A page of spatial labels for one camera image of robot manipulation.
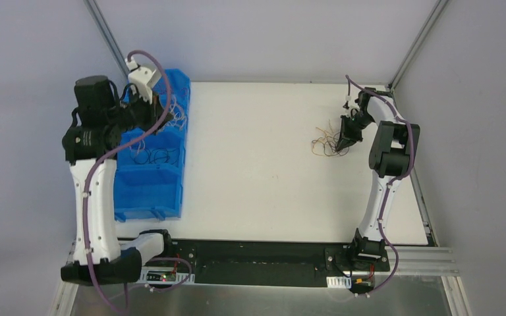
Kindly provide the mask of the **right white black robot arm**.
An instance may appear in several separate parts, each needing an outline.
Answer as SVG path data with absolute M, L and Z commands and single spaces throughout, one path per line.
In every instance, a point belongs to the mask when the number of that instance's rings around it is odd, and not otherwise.
M 368 157 L 372 185 L 366 212 L 345 250 L 348 266 L 363 270 L 371 264 L 387 261 L 385 231 L 393 197 L 412 172 L 420 137 L 420 126 L 409 123 L 392 103 L 390 93 L 362 88 L 356 98 L 358 111 L 341 116 L 337 151 L 362 141 L 362 131 L 377 126 Z

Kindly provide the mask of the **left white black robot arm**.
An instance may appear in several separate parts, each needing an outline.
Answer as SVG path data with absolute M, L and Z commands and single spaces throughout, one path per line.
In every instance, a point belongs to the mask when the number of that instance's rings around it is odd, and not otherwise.
M 76 240 L 72 259 L 60 270 L 65 282 L 97 286 L 127 284 L 140 278 L 149 261 L 167 266 L 175 249 L 163 230 L 140 233 L 128 244 L 115 234 L 114 180 L 125 132 L 159 131 L 172 118 L 154 91 L 156 80 L 131 79 L 119 92 L 104 75 L 76 81 L 77 105 L 62 139 L 76 200 Z

